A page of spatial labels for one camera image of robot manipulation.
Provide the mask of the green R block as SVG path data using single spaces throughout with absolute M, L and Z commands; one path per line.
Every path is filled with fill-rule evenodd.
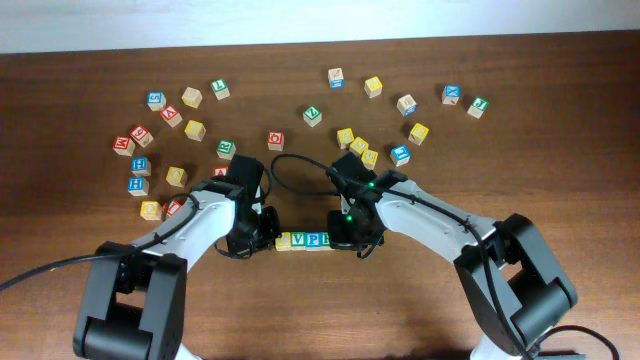
M 235 143 L 229 140 L 221 140 L 217 145 L 216 153 L 221 159 L 232 160 L 236 153 Z
M 329 233 L 328 232 L 322 232 L 321 235 L 322 235 L 321 249 L 322 250 L 331 250 Z

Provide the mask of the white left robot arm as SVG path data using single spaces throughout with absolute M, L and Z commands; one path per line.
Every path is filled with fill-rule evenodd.
M 73 336 L 85 359 L 191 359 L 182 342 L 189 270 L 218 240 L 224 255 L 247 259 L 280 235 L 264 204 L 264 165 L 236 155 L 224 176 L 191 188 L 184 205 L 130 245 L 102 244 L 90 268 Z

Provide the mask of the green V block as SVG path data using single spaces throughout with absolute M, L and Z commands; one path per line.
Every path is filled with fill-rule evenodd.
M 291 233 L 291 249 L 294 251 L 304 251 L 306 249 L 306 233 L 305 232 Z

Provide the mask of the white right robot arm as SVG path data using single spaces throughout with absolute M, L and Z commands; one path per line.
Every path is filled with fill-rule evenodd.
M 327 176 L 342 197 L 328 215 L 331 245 L 362 250 L 385 231 L 408 236 L 453 264 L 483 338 L 474 359 L 524 359 L 578 301 L 537 227 L 514 213 L 498 221 L 473 215 L 423 191 L 406 175 L 381 175 L 354 154 Z

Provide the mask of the blue P block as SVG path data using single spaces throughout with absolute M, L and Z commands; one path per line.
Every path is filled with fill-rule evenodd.
M 305 250 L 319 251 L 322 248 L 322 234 L 318 232 L 307 232 L 305 234 Z

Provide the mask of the yellow C block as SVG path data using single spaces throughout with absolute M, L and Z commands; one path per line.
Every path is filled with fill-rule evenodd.
M 282 232 L 281 235 L 275 239 L 275 248 L 279 252 L 292 250 L 292 238 L 290 232 Z

